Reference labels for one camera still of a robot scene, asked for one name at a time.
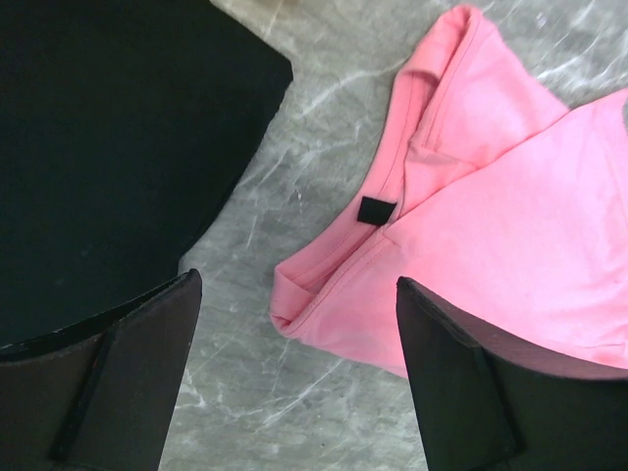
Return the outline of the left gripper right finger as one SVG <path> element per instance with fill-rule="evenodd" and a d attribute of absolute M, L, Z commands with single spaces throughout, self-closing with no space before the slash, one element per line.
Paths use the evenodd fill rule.
<path fill-rule="evenodd" d="M 627 373 L 538 346 L 409 278 L 396 317 L 432 470 L 623 470 Z"/>

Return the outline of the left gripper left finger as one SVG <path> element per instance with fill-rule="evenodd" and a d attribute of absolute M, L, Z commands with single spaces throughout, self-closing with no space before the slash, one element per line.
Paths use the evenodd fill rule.
<path fill-rule="evenodd" d="M 2 345 L 2 469 L 157 469 L 201 298 L 201 276 L 189 270 L 114 309 Z"/>

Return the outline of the pink t shirt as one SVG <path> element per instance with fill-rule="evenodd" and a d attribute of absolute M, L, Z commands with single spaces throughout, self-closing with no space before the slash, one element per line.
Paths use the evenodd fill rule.
<path fill-rule="evenodd" d="M 409 277 L 524 340 L 625 367 L 626 99 L 569 109 L 480 10 L 444 13 L 395 78 L 357 194 L 276 267 L 275 328 L 404 376 Z"/>

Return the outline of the folded black t shirt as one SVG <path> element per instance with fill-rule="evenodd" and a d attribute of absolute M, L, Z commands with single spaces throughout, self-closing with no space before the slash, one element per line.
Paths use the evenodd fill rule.
<path fill-rule="evenodd" d="M 3 2 L 2 343 L 173 278 L 291 80 L 207 1 Z"/>

